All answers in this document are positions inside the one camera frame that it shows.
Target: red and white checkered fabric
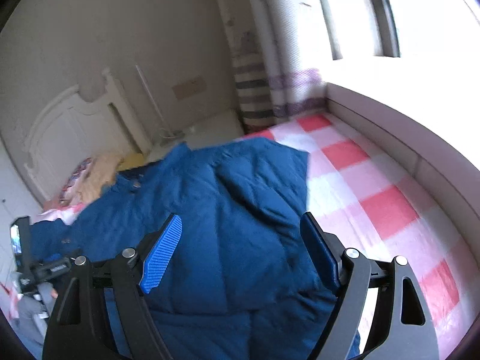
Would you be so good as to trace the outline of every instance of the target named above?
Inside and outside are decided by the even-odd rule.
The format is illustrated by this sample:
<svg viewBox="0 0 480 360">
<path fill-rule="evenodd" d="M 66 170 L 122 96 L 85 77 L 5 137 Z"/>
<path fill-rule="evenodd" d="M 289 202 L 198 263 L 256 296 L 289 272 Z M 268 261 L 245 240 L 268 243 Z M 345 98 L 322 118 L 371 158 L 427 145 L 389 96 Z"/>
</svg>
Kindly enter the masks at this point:
<svg viewBox="0 0 480 360">
<path fill-rule="evenodd" d="M 370 259 L 405 256 L 421 285 L 441 359 L 480 311 L 480 271 L 443 210 L 396 161 L 331 114 L 252 134 L 310 153 L 308 207 L 322 229 Z M 375 308 L 367 297 L 358 330 L 364 344 Z"/>
</svg>

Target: purple curtain trim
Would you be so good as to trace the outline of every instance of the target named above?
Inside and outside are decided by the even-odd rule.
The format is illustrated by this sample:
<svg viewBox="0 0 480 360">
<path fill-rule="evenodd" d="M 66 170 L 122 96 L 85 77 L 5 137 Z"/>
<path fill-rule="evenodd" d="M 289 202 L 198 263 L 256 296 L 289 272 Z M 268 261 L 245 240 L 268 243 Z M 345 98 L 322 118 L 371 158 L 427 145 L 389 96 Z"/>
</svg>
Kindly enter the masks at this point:
<svg viewBox="0 0 480 360">
<path fill-rule="evenodd" d="M 324 98 L 310 98 L 294 104 L 275 105 L 273 113 L 275 117 L 289 117 L 322 107 L 325 104 Z"/>
<path fill-rule="evenodd" d="M 311 68 L 268 78 L 270 89 L 274 91 L 294 88 L 307 84 L 320 84 L 322 77 L 318 69 Z"/>
</svg>

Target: red square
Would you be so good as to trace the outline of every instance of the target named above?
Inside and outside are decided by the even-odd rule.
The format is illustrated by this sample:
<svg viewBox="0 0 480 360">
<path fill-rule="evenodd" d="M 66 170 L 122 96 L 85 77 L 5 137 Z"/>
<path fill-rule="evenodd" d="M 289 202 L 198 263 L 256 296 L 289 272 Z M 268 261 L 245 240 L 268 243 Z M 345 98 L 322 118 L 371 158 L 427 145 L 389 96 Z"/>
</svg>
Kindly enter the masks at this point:
<svg viewBox="0 0 480 360">
<path fill-rule="evenodd" d="M 368 154 L 352 140 L 324 147 L 322 151 L 337 170 L 358 164 L 369 158 Z"/>
<path fill-rule="evenodd" d="M 332 122 L 323 115 L 311 115 L 297 120 L 298 124 L 305 132 L 311 132 L 330 126 Z"/>
<path fill-rule="evenodd" d="M 270 139 L 270 140 L 275 140 L 274 137 L 273 137 L 273 134 L 270 130 L 253 132 L 251 134 L 246 135 L 244 138 L 249 139 L 249 138 L 260 138 L 260 137 L 267 138 L 267 139 Z"/>
<path fill-rule="evenodd" d="M 419 217 L 410 202 L 395 186 L 361 201 L 360 204 L 383 240 Z"/>
<path fill-rule="evenodd" d="M 445 260 L 423 278 L 420 287 L 434 325 L 445 318 L 460 300 L 457 285 Z"/>
</svg>

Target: silver screw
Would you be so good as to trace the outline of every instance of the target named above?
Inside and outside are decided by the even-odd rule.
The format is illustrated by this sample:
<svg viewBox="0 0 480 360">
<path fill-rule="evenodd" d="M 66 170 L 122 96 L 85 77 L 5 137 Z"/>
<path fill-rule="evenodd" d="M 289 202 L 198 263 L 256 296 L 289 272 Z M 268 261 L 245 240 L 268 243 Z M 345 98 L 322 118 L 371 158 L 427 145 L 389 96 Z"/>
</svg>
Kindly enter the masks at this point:
<svg viewBox="0 0 480 360">
<path fill-rule="evenodd" d="M 87 257 L 85 256 L 78 256 L 76 259 L 75 259 L 75 265 L 76 266 L 82 266 L 83 264 L 85 264 L 87 262 Z"/>
<path fill-rule="evenodd" d="M 395 261 L 401 266 L 406 266 L 409 263 L 409 261 L 403 256 L 395 257 Z"/>
<path fill-rule="evenodd" d="M 121 253 L 121 255 L 123 257 L 125 257 L 126 259 L 130 259 L 132 258 L 133 256 L 135 256 L 135 249 L 133 249 L 132 247 L 128 247 L 127 249 L 124 249 L 123 252 Z"/>
<path fill-rule="evenodd" d="M 356 249 L 350 247 L 345 251 L 345 254 L 349 256 L 351 259 L 357 259 L 360 256 L 360 252 Z"/>
</svg>

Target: white door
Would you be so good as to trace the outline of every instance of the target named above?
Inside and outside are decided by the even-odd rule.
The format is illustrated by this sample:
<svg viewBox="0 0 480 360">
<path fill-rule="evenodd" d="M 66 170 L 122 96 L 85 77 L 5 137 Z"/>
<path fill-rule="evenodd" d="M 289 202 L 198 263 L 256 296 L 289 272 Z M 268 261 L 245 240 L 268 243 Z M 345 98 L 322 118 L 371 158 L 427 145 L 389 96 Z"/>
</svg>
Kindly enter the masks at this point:
<svg viewBox="0 0 480 360">
<path fill-rule="evenodd" d="M 0 282 L 10 287 L 9 273 L 14 267 L 10 245 L 10 224 L 20 216 L 33 216 L 41 211 L 37 201 L 18 176 L 0 140 Z M 0 308 L 8 310 L 8 298 L 0 287 Z"/>
</svg>

